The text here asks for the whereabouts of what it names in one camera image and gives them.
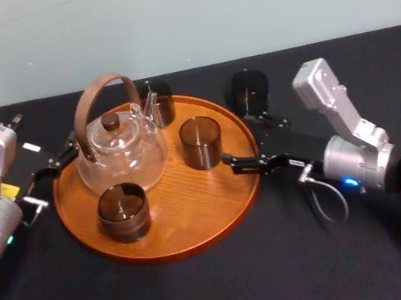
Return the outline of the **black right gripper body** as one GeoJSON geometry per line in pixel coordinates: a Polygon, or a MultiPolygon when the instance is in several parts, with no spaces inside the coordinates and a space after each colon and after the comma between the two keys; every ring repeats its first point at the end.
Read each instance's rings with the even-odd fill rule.
{"type": "Polygon", "coordinates": [[[302,167],[312,164],[314,172],[323,174],[325,149],[330,139],[279,128],[262,130],[255,134],[260,155],[265,155],[265,173],[279,167],[302,167]]]}

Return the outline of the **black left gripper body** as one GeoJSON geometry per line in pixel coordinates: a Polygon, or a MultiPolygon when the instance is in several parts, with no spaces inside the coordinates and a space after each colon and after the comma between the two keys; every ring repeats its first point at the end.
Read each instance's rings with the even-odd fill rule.
{"type": "Polygon", "coordinates": [[[2,196],[10,199],[25,211],[24,197],[33,195],[38,182],[57,177],[55,164],[51,162],[54,157],[51,153],[39,148],[31,149],[27,142],[18,144],[15,159],[1,180],[2,196]]]}

